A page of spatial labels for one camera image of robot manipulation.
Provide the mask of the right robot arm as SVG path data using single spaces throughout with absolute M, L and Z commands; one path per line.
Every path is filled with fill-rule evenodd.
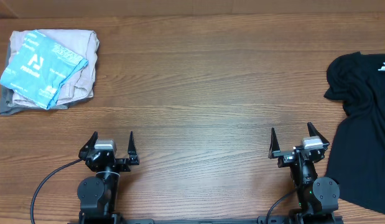
M 334 215 L 338 210 L 340 188 L 329 177 L 319 177 L 314 164 L 325 157 L 330 143 L 317 131 L 315 126 L 307 123 L 309 136 L 301 140 L 291 151 L 282 151 L 274 128 L 271 129 L 271 143 L 268 158 L 277 159 L 279 168 L 288 167 L 294 183 L 294 190 L 285 194 L 268 210 L 265 223 L 272 221 L 271 213 L 283 200 L 293 194 L 297 195 L 299 208 L 289 211 L 280 219 L 282 223 L 342 223 Z

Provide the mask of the black t-shirt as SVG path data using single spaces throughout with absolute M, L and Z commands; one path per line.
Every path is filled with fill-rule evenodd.
M 340 101 L 338 125 L 325 175 L 340 198 L 385 214 L 385 54 L 342 55 L 327 68 L 324 97 Z

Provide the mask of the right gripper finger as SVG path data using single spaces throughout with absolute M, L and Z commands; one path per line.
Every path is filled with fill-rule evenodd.
M 323 148 L 327 149 L 330 145 L 329 141 L 323 135 L 320 134 L 320 132 L 315 128 L 315 126 L 311 122 L 307 123 L 307 128 L 310 137 L 318 136 L 323 143 Z
M 274 128 L 271 128 L 271 142 L 269 147 L 269 153 L 278 153 L 280 152 L 279 143 L 277 140 L 276 132 Z

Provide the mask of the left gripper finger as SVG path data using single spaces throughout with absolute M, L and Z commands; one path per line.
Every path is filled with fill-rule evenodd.
M 136 146 L 134 143 L 134 135 L 132 131 L 130 132 L 130 135 L 129 135 L 128 155 L 129 157 L 137 157 Z
M 90 150 L 94 149 L 95 148 L 95 143 L 98 139 L 98 132 L 95 131 L 91 138 L 86 142 L 86 144 L 80 149 L 79 153 L 78 153 L 78 157 L 80 159 L 86 159 L 87 158 L 87 155 L 89 153 Z

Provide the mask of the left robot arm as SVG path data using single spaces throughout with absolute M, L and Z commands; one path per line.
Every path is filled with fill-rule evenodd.
M 129 172 L 131 166 L 139 165 L 133 133 L 129 135 L 128 155 L 117 158 L 115 141 L 99 140 L 97 132 L 80 149 L 78 157 L 95 175 L 82 180 L 77 188 L 79 223 L 126 223 L 115 208 L 120 173 Z

